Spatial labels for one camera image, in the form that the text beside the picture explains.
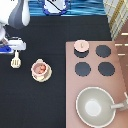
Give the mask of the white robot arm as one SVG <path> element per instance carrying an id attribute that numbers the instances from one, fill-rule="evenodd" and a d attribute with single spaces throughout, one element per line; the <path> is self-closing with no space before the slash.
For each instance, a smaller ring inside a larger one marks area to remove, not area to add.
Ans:
<path id="1" fill-rule="evenodd" d="M 6 37 L 5 26 L 21 29 L 30 22 L 29 0 L 0 0 L 0 53 L 11 54 L 15 50 L 25 50 L 26 43 L 21 38 Z M 66 0 L 44 0 L 46 15 L 63 14 Z"/>

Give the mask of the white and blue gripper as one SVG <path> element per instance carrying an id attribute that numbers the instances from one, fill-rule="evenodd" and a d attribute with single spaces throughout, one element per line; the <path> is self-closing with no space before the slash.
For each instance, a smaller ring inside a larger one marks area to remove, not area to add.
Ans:
<path id="1" fill-rule="evenodd" d="M 8 45 L 0 46 L 0 54 L 12 54 L 14 52 Z"/>

